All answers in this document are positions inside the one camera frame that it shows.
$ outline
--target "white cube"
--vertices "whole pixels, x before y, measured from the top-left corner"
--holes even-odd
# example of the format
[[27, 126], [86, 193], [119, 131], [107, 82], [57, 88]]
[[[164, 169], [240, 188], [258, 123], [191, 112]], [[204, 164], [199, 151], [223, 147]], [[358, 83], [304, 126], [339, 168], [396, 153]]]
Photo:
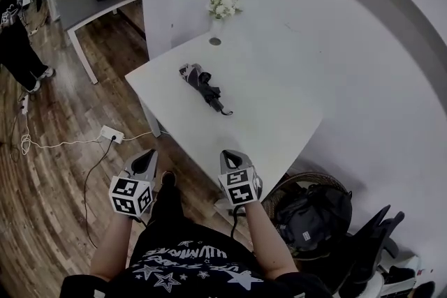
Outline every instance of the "white cube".
[[257, 201], [259, 182], [253, 167], [222, 174], [218, 178], [228, 201], [233, 206]]
[[113, 177], [109, 188], [113, 210], [140, 217], [153, 200], [152, 186], [153, 181]]

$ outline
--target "black bag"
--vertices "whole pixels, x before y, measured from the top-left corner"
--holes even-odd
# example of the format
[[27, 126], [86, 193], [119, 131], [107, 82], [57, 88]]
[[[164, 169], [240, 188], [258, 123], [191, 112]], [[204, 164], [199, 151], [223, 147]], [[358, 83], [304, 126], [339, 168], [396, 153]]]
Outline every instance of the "black bag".
[[278, 232], [289, 246], [301, 252], [327, 248], [349, 229], [351, 194], [333, 186], [312, 185], [284, 197], [275, 216]]

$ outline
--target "potted plant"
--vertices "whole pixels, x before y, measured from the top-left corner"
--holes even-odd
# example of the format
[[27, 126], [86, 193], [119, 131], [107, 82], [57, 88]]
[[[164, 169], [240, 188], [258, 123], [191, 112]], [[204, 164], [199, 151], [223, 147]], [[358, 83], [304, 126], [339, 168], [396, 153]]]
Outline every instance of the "potted plant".
[[210, 0], [206, 9], [212, 18], [210, 33], [213, 38], [219, 37], [226, 18], [242, 12], [240, 0]]

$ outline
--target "white flowers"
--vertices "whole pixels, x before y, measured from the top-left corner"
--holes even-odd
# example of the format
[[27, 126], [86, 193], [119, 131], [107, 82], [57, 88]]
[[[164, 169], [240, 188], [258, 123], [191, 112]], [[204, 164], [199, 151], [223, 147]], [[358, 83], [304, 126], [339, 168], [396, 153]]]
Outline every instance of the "white flowers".
[[240, 0], [210, 0], [206, 9], [216, 19], [224, 19], [242, 11]]

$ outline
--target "gray table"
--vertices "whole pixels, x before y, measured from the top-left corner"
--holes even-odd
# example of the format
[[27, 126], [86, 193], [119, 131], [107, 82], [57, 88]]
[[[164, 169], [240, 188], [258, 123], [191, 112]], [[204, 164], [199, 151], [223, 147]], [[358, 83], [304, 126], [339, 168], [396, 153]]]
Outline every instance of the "gray table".
[[95, 20], [110, 11], [115, 12], [117, 8], [131, 3], [132, 1], [136, 0], [57, 0], [59, 13], [61, 15], [62, 29], [67, 31], [73, 47], [93, 84], [96, 84], [98, 80], [82, 51], [75, 32], [92, 20]]

